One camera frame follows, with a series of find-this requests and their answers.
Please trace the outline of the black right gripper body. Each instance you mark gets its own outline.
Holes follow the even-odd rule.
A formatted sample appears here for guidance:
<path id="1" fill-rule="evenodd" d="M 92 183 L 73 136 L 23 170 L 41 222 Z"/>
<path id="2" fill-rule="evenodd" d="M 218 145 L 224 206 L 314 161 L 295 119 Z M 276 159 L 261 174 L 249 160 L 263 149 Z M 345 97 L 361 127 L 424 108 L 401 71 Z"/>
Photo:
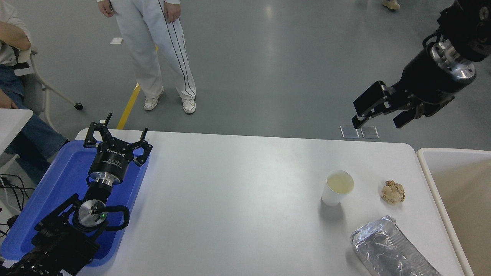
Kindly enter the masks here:
<path id="1" fill-rule="evenodd" d="M 394 84 L 396 94 L 409 100 L 414 117 L 431 117 L 454 99 L 456 80 L 448 69 L 437 63 L 436 49 L 423 49 L 403 69 L 400 80 Z"/>

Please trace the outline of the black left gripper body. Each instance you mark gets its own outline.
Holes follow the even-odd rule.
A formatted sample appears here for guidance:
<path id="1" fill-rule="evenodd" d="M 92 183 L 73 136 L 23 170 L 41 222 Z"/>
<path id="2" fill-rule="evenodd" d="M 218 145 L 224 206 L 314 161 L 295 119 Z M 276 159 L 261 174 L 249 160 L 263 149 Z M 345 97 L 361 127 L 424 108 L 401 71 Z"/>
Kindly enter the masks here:
<path id="1" fill-rule="evenodd" d="M 89 169 L 89 176 L 96 179 L 104 173 L 115 177 L 115 182 L 122 182 L 128 165 L 134 155 L 129 143 L 123 140 L 102 141 L 97 145 L 97 153 Z"/>

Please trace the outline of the person's hand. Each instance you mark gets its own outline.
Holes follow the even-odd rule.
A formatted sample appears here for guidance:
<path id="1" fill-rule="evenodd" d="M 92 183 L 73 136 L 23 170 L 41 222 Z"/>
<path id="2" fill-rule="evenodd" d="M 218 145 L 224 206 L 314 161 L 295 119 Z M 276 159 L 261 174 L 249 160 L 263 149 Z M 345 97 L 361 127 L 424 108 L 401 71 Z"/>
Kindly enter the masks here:
<path id="1" fill-rule="evenodd" d="M 2 90 L 0 90 L 0 108 L 18 109 L 18 106 L 9 96 L 7 96 Z"/>
<path id="2" fill-rule="evenodd" d="M 164 14 L 167 23 L 173 23 L 181 17 L 180 0 L 164 0 Z"/>
<path id="3" fill-rule="evenodd" d="M 110 0 L 97 0 L 99 11 L 107 18 L 114 16 L 112 4 Z"/>

